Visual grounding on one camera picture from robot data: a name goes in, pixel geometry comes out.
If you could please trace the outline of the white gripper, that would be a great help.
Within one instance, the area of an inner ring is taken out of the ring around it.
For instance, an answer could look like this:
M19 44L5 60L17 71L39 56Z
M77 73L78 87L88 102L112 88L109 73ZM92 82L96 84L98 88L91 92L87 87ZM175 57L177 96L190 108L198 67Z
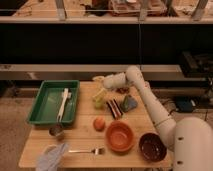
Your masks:
M121 88L126 84L126 76L124 73L104 76L95 76L92 78L94 82L103 82L106 89Z

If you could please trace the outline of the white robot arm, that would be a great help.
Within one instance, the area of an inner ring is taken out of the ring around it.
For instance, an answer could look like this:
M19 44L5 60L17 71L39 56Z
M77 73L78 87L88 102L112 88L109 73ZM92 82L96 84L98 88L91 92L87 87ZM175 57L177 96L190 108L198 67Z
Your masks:
M173 152L173 171L213 171L213 128L197 117L176 122L154 95L141 70L131 65L124 72L95 76L103 90L132 85L138 91L163 144Z

